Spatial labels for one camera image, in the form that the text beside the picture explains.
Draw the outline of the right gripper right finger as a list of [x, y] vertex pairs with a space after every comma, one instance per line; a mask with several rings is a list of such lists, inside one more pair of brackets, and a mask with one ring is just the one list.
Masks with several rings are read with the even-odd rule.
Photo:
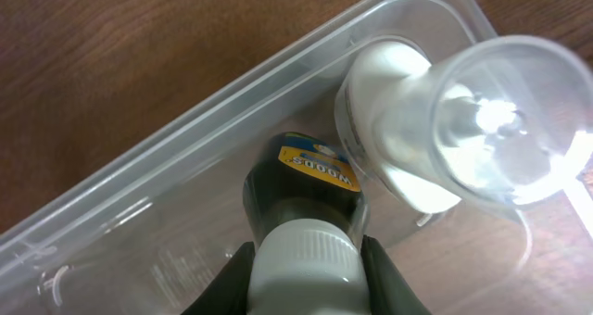
[[377, 239], [364, 235], [360, 254], [372, 315], [431, 315]]

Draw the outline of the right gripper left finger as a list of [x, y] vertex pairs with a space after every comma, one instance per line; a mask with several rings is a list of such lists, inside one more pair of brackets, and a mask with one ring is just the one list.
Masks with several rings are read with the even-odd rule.
[[182, 315], [247, 315], [247, 294], [255, 253], [253, 242], [243, 243]]

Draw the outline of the dark syrup bottle white cap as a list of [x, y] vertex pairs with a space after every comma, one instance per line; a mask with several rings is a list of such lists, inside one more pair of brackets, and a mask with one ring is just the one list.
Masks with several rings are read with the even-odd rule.
[[265, 145], [243, 203], [256, 243], [250, 314], [367, 314], [368, 206], [342, 152], [298, 132]]

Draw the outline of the white lotion bottle clear cap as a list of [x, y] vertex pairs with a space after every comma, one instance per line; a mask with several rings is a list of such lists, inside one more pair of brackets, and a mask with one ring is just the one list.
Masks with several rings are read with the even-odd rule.
[[334, 118], [352, 163], [422, 213], [462, 200], [518, 209], [588, 163], [592, 71], [535, 36], [486, 40], [436, 63], [378, 42], [354, 60]]

